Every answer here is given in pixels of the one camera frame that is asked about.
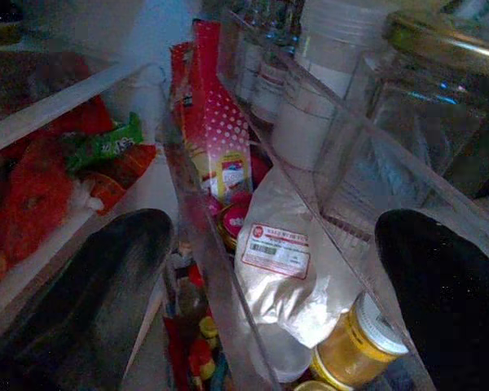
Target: barcode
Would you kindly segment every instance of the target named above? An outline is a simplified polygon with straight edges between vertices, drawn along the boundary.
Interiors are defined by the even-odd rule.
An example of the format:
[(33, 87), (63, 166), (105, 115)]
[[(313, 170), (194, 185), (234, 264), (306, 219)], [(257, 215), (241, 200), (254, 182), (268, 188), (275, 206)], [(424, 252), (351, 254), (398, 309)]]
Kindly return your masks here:
[(252, 250), (260, 251), (261, 253), (275, 255), (277, 253), (277, 248), (272, 248), (268, 246), (261, 246), (260, 244), (252, 244), (250, 246)]

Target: white powder bag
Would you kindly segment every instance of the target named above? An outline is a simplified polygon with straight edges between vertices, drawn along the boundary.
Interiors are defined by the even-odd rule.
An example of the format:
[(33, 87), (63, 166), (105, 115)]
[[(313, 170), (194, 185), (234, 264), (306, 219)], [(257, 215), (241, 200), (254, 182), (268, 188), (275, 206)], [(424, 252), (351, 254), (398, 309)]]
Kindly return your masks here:
[(253, 193), (235, 268), (255, 322), (277, 323), (308, 348), (329, 335), (361, 290), (276, 167)]

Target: gold jar lid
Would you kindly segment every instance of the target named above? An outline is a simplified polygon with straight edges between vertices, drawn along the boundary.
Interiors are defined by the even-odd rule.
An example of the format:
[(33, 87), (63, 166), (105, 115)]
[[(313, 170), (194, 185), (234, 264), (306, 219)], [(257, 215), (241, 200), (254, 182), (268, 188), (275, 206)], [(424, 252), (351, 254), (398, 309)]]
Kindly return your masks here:
[(489, 76), (489, 26), (446, 14), (397, 11), (388, 15), (384, 38), (398, 51)]

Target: red bottle cap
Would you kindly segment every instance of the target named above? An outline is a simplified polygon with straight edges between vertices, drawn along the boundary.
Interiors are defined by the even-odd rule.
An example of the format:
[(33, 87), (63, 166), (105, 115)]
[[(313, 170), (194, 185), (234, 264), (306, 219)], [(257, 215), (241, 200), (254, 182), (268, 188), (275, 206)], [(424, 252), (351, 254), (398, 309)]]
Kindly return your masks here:
[(195, 340), (190, 347), (190, 355), (196, 357), (201, 366), (212, 361), (212, 351), (210, 350), (210, 345), (206, 340), (202, 340), (201, 338)]
[(192, 265), (188, 268), (188, 279), (190, 279), (190, 282), (196, 285), (198, 288), (203, 287), (203, 278), (201, 277), (201, 273), (197, 268), (197, 265)]

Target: green package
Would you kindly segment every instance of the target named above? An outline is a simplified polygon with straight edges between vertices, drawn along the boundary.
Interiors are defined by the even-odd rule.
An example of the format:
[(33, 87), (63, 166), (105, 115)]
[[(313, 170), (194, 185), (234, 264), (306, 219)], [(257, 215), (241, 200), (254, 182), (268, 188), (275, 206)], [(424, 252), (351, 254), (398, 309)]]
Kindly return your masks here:
[(71, 174), (87, 165), (112, 159), (128, 147), (143, 141), (141, 120), (135, 112), (129, 116), (127, 125), (120, 125), (112, 132), (84, 137), (74, 134), (63, 140), (66, 149), (72, 151), (67, 156), (67, 171)]

